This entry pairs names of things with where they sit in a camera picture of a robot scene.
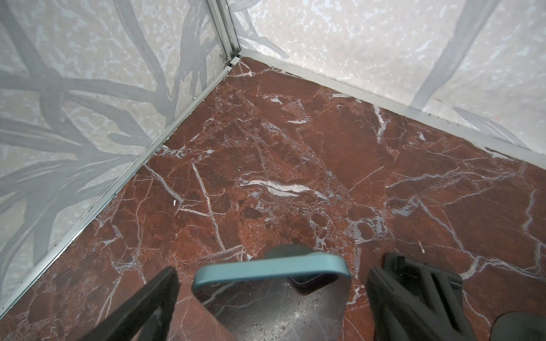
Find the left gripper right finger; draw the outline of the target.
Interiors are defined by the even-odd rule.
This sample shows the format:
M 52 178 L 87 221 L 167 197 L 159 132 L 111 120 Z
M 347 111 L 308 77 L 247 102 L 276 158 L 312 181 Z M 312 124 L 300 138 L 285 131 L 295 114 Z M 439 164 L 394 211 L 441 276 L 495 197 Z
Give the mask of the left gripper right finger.
M 460 275 L 389 252 L 366 281 L 375 340 L 475 340 Z

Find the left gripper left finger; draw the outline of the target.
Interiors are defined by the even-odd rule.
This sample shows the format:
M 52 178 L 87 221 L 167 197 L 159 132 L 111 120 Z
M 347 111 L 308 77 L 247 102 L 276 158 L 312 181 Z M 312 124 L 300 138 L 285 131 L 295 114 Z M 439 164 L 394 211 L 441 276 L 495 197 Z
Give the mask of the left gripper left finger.
M 165 340 L 179 290 L 176 269 L 166 267 L 81 340 Z

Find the black smartphone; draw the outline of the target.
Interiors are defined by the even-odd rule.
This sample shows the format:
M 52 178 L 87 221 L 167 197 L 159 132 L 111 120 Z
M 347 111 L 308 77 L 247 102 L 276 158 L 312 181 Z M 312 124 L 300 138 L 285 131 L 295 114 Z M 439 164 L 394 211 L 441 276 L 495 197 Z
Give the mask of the black smartphone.
M 264 259 L 204 266 L 191 290 L 237 340 L 337 340 L 351 273 L 342 257 L 287 245 Z

